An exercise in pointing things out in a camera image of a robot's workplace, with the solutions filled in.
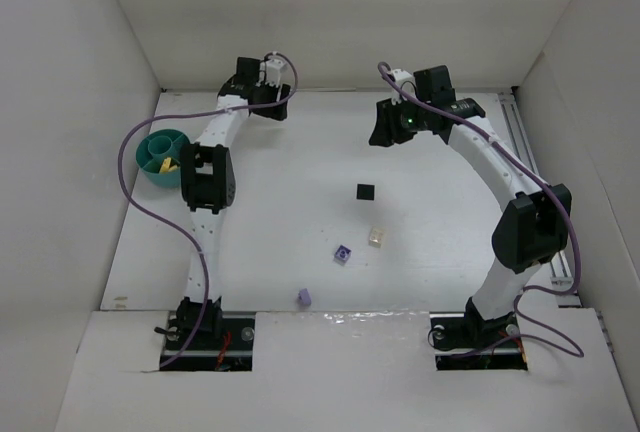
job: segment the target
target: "purple cable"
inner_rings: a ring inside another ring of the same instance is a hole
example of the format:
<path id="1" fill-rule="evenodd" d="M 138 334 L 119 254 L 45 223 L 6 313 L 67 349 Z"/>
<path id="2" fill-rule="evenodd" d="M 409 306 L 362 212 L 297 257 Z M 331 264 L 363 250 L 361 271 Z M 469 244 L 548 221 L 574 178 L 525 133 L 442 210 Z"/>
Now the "purple cable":
<path id="1" fill-rule="evenodd" d="M 184 235 L 187 239 L 189 239 L 189 241 L 193 244 L 193 246 L 195 247 L 195 249 L 198 251 L 198 255 L 200 256 L 200 263 L 202 264 L 202 270 L 204 272 L 204 299 L 202 301 L 202 307 L 200 308 L 200 313 L 198 314 L 198 318 L 196 319 L 196 322 L 193 326 L 193 329 L 191 331 L 191 333 L 189 334 L 189 336 L 187 337 L 187 339 L 185 340 L 184 344 L 182 345 L 182 347 L 180 348 L 180 350 L 178 350 L 178 352 L 171 356 L 169 359 L 165 360 L 164 362 L 162 362 L 158 368 L 162 369 L 163 367 L 166 367 L 169 364 L 172 364 L 173 362 L 175 362 L 176 360 L 178 360 L 178 358 L 180 358 L 180 356 L 184 353 L 185 350 L 187 350 L 189 348 L 189 346 L 191 345 L 191 342 L 193 341 L 193 338 L 195 337 L 196 333 L 198 332 L 198 329 L 200 328 L 200 324 L 202 323 L 202 319 L 204 318 L 204 314 L 207 308 L 207 300 L 209 298 L 209 269 L 207 267 L 207 262 L 204 258 L 204 252 L 202 250 L 202 247 L 200 247 L 200 244 L 198 244 L 198 241 L 195 239 L 195 237 L 193 237 L 189 232 L 187 232 L 187 230 L 183 229 L 182 227 L 180 227 L 178 224 L 171 222 L 168 219 L 165 219 L 164 217 L 161 217 L 160 215 L 150 211 L 149 209 L 143 207 L 142 205 L 140 205 L 138 202 L 135 201 L 135 199 L 131 196 L 131 193 L 129 192 L 129 190 L 127 189 L 127 185 L 125 184 L 124 181 L 124 172 L 123 172 L 123 161 L 124 161 L 124 151 L 127 148 L 127 144 L 129 143 L 129 141 L 131 140 L 131 137 L 134 136 L 134 134 L 136 132 L 138 132 L 138 130 L 140 130 L 142 127 L 144 127 L 145 125 L 148 125 L 152 122 L 156 122 L 158 120 L 166 120 L 166 119 L 195 119 L 198 117 L 211 117 L 214 115 L 220 115 L 226 112 L 234 112 L 237 110 L 242 110 L 242 109 L 247 109 L 247 110 L 257 110 L 257 109 L 266 109 L 269 107 L 278 107 L 280 105 L 285 104 L 286 102 L 289 101 L 289 99 L 291 99 L 291 97 L 293 97 L 293 95 L 297 92 L 298 90 L 298 71 L 296 70 L 295 66 L 293 65 L 293 62 L 291 62 L 291 60 L 289 60 L 285 55 L 279 53 L 279 52 L 273 52 L 270 54 L 267 54 L 267 56 L 265 57 L 265 59 L 267 57 L 280 57 L 281 59 L 283 59 L 287 64 L 289 64 L 289 67 L 291 67 L 291 72 L 293 72 L 293 77 L 294 77 L 294 83 L 293 83 L 293 87 L 291 88 L 291 91 L 289 92 L 289 95 L 287 95 L 285 98 L 278 100 L 277 102 L 273 102 L 270 104 L 254 104 L 254 105 L 246 105 L 246 106 L 235 106 L 235 107 L 229 107 L 228 109 L 221 109 L 221 110 L 214 110 L 212 112 L 200 112 L 198 114 L 188 114 L 188 115 L 159 115 L 157 117 L 151 117 L 149 119 L 143 120 L 142 122 L 140 122 L 138 125 L 136 125 L 133 129 L 131 129 L 131 131 L 129 131 L 129 133 L 126 135 L 126 137 L 124 138 L 124 140 L 122 141 L 122 144 L 120 145 L 120 150 L 118 152 L 118 180 L 120 181 L 120 188 L 122 189 L 122 193 L 125 195 L 125 197 L 127 198 L 127 200 L 129 201 L 129 203 L 131 205 L 133 205 L 136 209 L 138 209 L 140 212 L 147 214 L 149 217 L 152 217 L 160 222 L 162 222 L 163 224 L 168 225 L 169 227 L 172 227 L 173 229 L 177 230 L 178 232 L 180 232 L 182 235 Z"/>
<path id="2" fill-rule="evenodd" d="M 485 139 L 487 142 L 489 142 L 489 144 L 496 149 L 505 159 L 507 159 L 516 169 L 518 169 L 520 172 L 522 172 L 524 175 L 526 175 L 527 177 L 529 177 L 538 187 L 540 187 L 540 189 L 542 189 L 542 191 L 547 195 L 547 197 L 549 197 L 549 200 L 551 200 L 551 202 L 553 203 L 553 205 L 558 209 L 558 212 L 560 213 L 560 217 L 562 217 L 563 222 L 565 223 L 565 225 L 567 226 L 567 230 L 569 231 L 569 238 L 571 239 L 571 248 L 573 249 L 573 258 L 574 258 L 574 262 L 575 262 L 575 271 L 574 271 L 574 280 L 573 280 L 573 284 L 571 285 L 571 287 L 569 287 L 567 290 L 553 290 L 553 289 L 549 289 L 547 287 L 542 287 L 540 285 L 527 285 L 526 287 L 524 287 L 522 289 L 522 294 L 520 294 L 518 297 L 516 297 L 514 303 L 513 303 L 513 309 L 515 311 L 516 314 L 518 314 L 520 317 L 522 317 L 525 320 L 528 320 L 529 322 L 536 324 L 544 329 L 549 330 L 550 332 L 553 332 L 554 334 L 562 337 L 564 340 L 566 340 L 567 342 L 569 342 L 575 349 L 576 351 L 573 350 L 569 350 L 565 347 L 562 347 L 558 344 L 554 344 L 553 342 L 544 339 L 542 337 L 537 337 L 535 335 L 530 335 L 530 334 L 517 334 L 517 335 L 510 335 L 509 337 L 505 337 L 497 342 L 495 342 L 494 344 L 491 344 L 487 347 L 483 347 L 481 349 L 475 349 L 472 350 L 470 352 L 466 352 L 464 354 L 455 354 L 455 355 L 451 355 L 451 357 L 453 358 L 457 358 L 457 359 L 463 359 L 466 357 L 471 357 L 474 355 L 478 355 L 486 350 L 493 350 L 495 347 L 497 347 L 498 345 L 501 345 L 505 342 L 514 340 L 514 339 L 532 339 L 532 340 L 537 340 L 538 342 L 542 342 L 544 344 L 547 344 L 551 347 L 554 347 L 558 350 L 561 350 L 562 352 L 565 352 L 569 355 L 572 355 L 574 357 L 584 357 L 584 352 L 583 350 L 580 348 L 580 346 L 573 341 L 570 337 L 568 337 L 566 334 L 560 332 L 559 330 L 551 327 L 550 325 L 547 324 L 543 324 L 542 322 L 532 319 L 531 317 L 523 314 L 522 312 L 520 312 L 520 310 L 518 309 L 518 304 L 520 303 L 520 299 L 522 298 L 522 295 L 529 291 L 529 290 L 539 290 L 541 292 L 546 292 L 547 294 L 551 294 L 551 295 L 555 295 L 555 296 L 561 296 L 561 295 L 570 295 L 575 293 L 578 290 L 578 287 L 580 286 L 580 279 L 582 278 L 582 258 L 580 256 L 580 247 L 578 246 L 578 238 L 576 236 L 576 231 L 573 228 L 573 224 L 571 223 L 571 218 L 569 217 L 569 214 L 567 213 L 567 211 L 565 210 L 564 206 L 562 205 L 562 203 L 558 200 L 558 198 L 555 196 L 555 194 L 551 191 L 551 189 L 549 188 L 549 186 L 543 181 L 541 180 L 537 175 L 535 175 L 533 172 L 531 172 L 529 169 L 527 169 L 524 165 L 522 165 L 520 163 L 520 161 L 518 159 L 516 159 L 513 155 L 511 155 L 511 153 L 506 150 L 500 143 L 495 142 L 490 140 L 491 136 L 485 131 L 483 130 L 481 127 L 478 127 L 476 124 L 474 124 L 473 122 L 469 122 L 466 119 L 463 119 L 462 117 L 458 117 L 456 115 L 450 114 L 449 112 L 445 112 L 444 110 L 440 110 L 437 107 L 433 107 L 432 105 L 426 104 L 420 100 L 418 100 L 417 98 L 413 97 L 412 95 L 409 95 L 407 92 L 405 92 L 404 90 L 402 90 L 402 88 L 400 88 L 395 81 L 393 80 L 393 78 L 391 78 L 389 76 L 389 71 L 391 70 L 391 67 L 389 66 L 389 64 L 387 64 L 386 62 L 380 62 L 378 64 L 378 71 L 380 72 L 380 75 L 382 76 L 382 80 L 384 80 L 387 84 L 389 84 L 391 86 L 392 89 L 394 89 L 396 92 L 398 92 L 405 100 L 408 100 L 409 102 L 417 105 L 418 107 L 423 108 L 424 110 L 427 110 L 429 112 L 433 112 L 435 114 L 441 115 L 443 117 L 446 117 L 447 119 L 451 119 L 454 122 L 457 122 L 461 125 L 464 125 L 465 127 L 469 127 L 471 130 L 473 130 L 475 133 L 477 133 L 480 137 L 482 137 L 483 139 Z"/>

